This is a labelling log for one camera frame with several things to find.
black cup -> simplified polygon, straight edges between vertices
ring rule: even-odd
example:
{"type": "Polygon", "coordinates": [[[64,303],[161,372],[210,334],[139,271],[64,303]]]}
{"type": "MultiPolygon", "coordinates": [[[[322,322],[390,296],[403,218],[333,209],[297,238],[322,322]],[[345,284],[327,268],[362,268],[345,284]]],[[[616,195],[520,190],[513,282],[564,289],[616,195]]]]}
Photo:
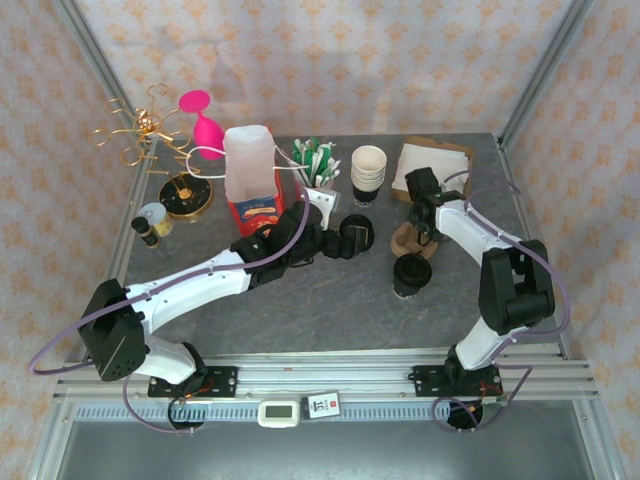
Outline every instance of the black cup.
{"type": "Polygon", "coordinates": [[[378,196],[378,192],[380,191],[380,187],[376,188],[373,192],[363,192],[355,185],[353,186],[353,196],[356,199],[356,205],[360,205],[362,207],[368,207],[373,203],[373,201],[378,196]]]}
{"type": "Polygon", "coordinates": [[[431,280],[431,265],[417,253],[408,253],[393,266],[393,291],[399,297],[415,295],[431,280]]]}

gold jewelry stand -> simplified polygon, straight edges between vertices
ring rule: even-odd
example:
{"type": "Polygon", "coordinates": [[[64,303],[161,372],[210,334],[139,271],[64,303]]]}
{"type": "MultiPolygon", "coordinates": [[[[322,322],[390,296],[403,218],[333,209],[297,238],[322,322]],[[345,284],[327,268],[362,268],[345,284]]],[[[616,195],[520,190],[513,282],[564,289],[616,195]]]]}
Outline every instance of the gold jewelry stand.
{"type": "MultiPolygon", "coordinates": [[[[160,202],[172,217],[186,218],[193,222],[211,205],[213,200],[211,183],[208,180],[192,177],[187,171],[181,171],[174,176],[168,170],[156,170],[154,167],[158,163],[158,157],[149,154],[151,137],[157,135],[167,147],[179,154],[174,157],[176,162],[186,167],[185,161],[189,154],[185,152],[185,149],[191,143],[191,135],[180,131],[167,133],[162,129],[164,121],[180,109],[171,110],[164,117],[160,117],[155,111],[156,98],[164,97],[168,91],[168,87],[163,83],[151,85],[147,89],[147,95],[151,97],[151,105],[149,108],[136,108],[134,112],[125,108],[123,99],[112,98],[104,104],[104,111],[111,114],[124,113],[128,115],[133,120],[131,128],[113,131],[99,128],[89,135],[88,140],[93,146],[101,147],[108,143],[116,133],[136,134],[138,139],[134,149],[137,155],[132,158],[134,152],[131,147],[127,147],[120,152],[120,163],[127,167],[135,167],[143,160],[151,160],[147,173],[159,173],[169,177],[167,183],[160,190],[160,202]],[[175,137],[177,135],[186,136],[184,144],[176,145],[175,137]]],[[[191,167],[191,170],[196,174],[200,173],[200,170],[196,168],[191,167]]]]}

metal bracket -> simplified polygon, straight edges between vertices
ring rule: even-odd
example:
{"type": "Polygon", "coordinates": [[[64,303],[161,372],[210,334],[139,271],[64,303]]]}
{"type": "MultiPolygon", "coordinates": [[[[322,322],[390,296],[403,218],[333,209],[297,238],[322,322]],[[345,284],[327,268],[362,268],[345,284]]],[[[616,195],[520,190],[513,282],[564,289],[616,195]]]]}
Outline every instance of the metal bracket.
{"type": "Polygon", "coordinates": [[[500,372],[492,365],[468,372],[456,380],[455,387],[441,365],[416,365],[408,379],[413,382],[416,397],[478,396],[501,397],[504,394],[500,372]]]}
{"type": "MultiPolygon", "coordinates": [[[[238,367],[212,367],[203,380],[206,390],[199,391],[198,398],[235,398],[238,384],[238,367]]],[[[152,377],[149,380],[149,398],[175,398],[180,395],[175,385],[152,377]]]]}

small bottle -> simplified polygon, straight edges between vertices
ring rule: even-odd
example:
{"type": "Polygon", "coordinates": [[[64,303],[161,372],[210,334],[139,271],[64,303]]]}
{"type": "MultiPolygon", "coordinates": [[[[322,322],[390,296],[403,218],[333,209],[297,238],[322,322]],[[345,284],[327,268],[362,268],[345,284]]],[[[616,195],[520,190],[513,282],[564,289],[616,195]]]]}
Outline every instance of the small bottle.
{"type": "Polygon", "coordinates": [[[160,239],[153,233],[149,221],[144,217],[136,217],[131,220],[131,228],[133,228],[142,241],[149,248],[158,248],[160,239]]]}

lid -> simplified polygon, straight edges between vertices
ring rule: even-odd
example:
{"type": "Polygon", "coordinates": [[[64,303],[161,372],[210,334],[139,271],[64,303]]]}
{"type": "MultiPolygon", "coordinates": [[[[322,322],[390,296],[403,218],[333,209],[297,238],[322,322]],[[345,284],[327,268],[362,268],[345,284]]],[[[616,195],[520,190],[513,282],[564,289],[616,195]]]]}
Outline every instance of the lid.
{"type": "Polygon", "coordinates": [[[136,217],[131,220],[131,228],[138,233],[147,233],[149,231],[149,222],[144,217],[136,217]]]}
{"type": "Polygon", "coordinates": [[[401,297],[415,295],[431,280],[431,265],[417,253],[408,253],[393,266],[393,290],[401,297]]]}
{"type": "Polygon", "coordinates": [[[155,225],[156,223],[161,222],[167,215],[167,209],[160,202],[147,203],[140,209],[138,215],[146,217],[149,220],[149,223],[155,225]]]}

